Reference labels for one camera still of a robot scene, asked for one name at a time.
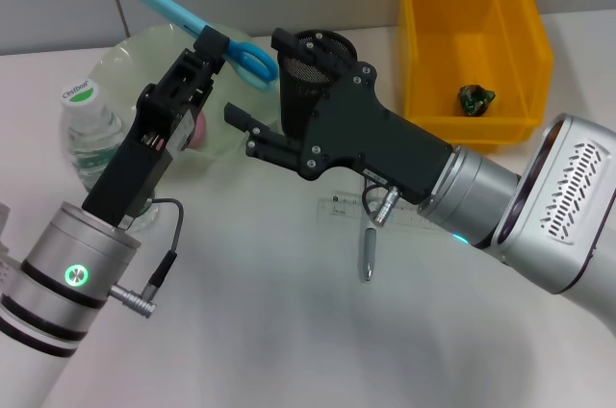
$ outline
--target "ruler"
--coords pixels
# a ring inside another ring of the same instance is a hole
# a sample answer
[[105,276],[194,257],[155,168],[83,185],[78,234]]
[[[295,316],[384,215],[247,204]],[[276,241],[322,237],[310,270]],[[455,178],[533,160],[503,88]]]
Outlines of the ruler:
[[[371,192],[371,199],[369,199],[369,206],[371,209],[375,209],[378,204],[377,201],[384,196],[385,191],[379,193],[379,191]],[[357,193],[350,193],[347,191],[334,191],[331,196],[321,198],[319,200],[319,208],[317,221],[322,223],[328,223],[334,220],[341,219],[361,219],[364,214],[364,207],[362,205],[362,197]],[[403,227],[415,227],[423,228],[426,230],[439,230],[443,231],[438,225],[429,222],[428,220],[420,217],[417,214],[416,206],[404,201],[399,200],[394,210],[390,214],[385,227],[389,226],[403,226]]]

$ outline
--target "blue scissors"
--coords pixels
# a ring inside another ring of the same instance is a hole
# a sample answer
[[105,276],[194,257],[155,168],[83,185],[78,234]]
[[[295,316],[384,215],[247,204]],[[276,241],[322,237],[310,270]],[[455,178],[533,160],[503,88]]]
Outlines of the blue scissors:
[[[198,38],[208,24],[172,0],[141,0],[160,15]],[[250,42],[229,40],[224,58],[231,63],[238,76],[256,89],[268,89],[278,78],[276,62],[260,47]]]

